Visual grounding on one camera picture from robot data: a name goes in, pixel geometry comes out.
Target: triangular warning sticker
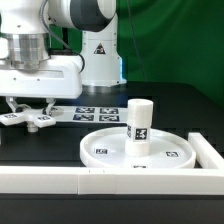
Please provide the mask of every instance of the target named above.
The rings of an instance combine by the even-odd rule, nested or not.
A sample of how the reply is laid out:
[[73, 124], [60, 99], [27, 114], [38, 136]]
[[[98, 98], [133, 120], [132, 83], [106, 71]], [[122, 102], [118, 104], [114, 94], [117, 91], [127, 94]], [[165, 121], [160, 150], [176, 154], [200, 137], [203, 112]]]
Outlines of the triangular warning sticker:
[[94, 54], [106, 54], [103, 45], [100, 43], [96, 50], [94, 51]]

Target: white cylinder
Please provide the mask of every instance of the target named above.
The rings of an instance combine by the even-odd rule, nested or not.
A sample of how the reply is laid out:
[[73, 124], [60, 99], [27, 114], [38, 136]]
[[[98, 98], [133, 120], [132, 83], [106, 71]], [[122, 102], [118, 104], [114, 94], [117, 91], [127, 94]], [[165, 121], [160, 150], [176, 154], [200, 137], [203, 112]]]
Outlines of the white cylinder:
[[128, 101], [126, 154], [130, 156], [149, 155], [152, 113], [152, 101], [145, 99]]

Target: cable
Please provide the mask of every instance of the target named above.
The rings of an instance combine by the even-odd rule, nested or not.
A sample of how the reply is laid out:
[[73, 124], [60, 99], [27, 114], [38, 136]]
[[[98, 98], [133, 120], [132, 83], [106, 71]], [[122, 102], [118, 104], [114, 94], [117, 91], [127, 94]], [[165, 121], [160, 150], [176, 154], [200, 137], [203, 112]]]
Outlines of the cable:
[[[44, 9], [45, 9], [47, 2], [48, 2], [48, 0], [43, 0], [42, 4], [40, 6], [39, 17], [40, 17], [41, 24], [43, 25], [45, 31], [48, 32], [55, 40], [57, 40], [59, 43], [61, 43], [65, 47], [65, 49], [72, 50], [68, 46], [68, 44], [66, 44], [59, 36], [57, 36], [54, 32], [52, 32], [52, 30], [49, 28], [49, 26], [45, 22]], [[80, 53], [78, 53], [76, 51], [73, 51], [73, 54], [78, 55], [82, 59], [82, 69], [80, 71], [80, 72], [82, 72], [85, 68], [85, 59]]]
[[148, 78], [147, 78], [147, 75], [146, 75], [146, 72], [145, 72], [145, 69], [144, 69], [143, 61], [142, 61], [142, 58], [140, 56], [139, 47], [138, 47], [138, 43], [137, 43], [137, 40], [136, 40], [136, 35], [135, 35], [135, 30], [134, 30], [134, 25], [133, 25], [133, 19], [132, 19], [130, 0], [127, 0], [127, 6], [128, 6], [129, 21], [130, 21], [130, 26], [131, 26], [131, 31], [132, 31], [132, 37], [133, 37], [135, 52], [136, 52], [136, 55], [137, 55], [137, 58], [138, 58], [139, 66], [140, 66], [141, 71], [142, 71], [143, 79], [145, 80], [145, 82], [148, 82]]

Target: black tabletop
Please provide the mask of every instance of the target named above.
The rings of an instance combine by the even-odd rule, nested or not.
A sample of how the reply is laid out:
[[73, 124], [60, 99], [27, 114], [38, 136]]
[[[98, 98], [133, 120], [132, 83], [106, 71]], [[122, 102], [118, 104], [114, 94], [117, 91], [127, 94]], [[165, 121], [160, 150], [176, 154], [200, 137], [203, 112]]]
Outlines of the black tabletop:
[[[187, 139], [200, 132], [224, 154], [224, 110], [186, 84], [128, 83], [110, 94], [83, 93], [57, 105], [127, 107], [127, 101], [154, 102], [152, 128]], [[18, 99], [34, 107], [42, 100]], [[1, 113], [9, 111], [2, 100]], [[0, 165], [83, 166], [79, 143], [88, 133], [120, 124], [57, 123], [29, 134], [25, 124], [1, 126]], [[164, 195], [0, 195], [0, 223], [222, 223], [223, 196]]]

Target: white platform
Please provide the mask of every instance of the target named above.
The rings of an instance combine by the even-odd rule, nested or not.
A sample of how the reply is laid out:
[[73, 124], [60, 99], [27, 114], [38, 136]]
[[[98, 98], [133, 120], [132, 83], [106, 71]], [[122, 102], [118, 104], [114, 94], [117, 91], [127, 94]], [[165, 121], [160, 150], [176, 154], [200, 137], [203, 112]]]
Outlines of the white platform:
[[0, 193], [224, 195], [224, 162], [190, 133], [198, 169], [0, 167]]

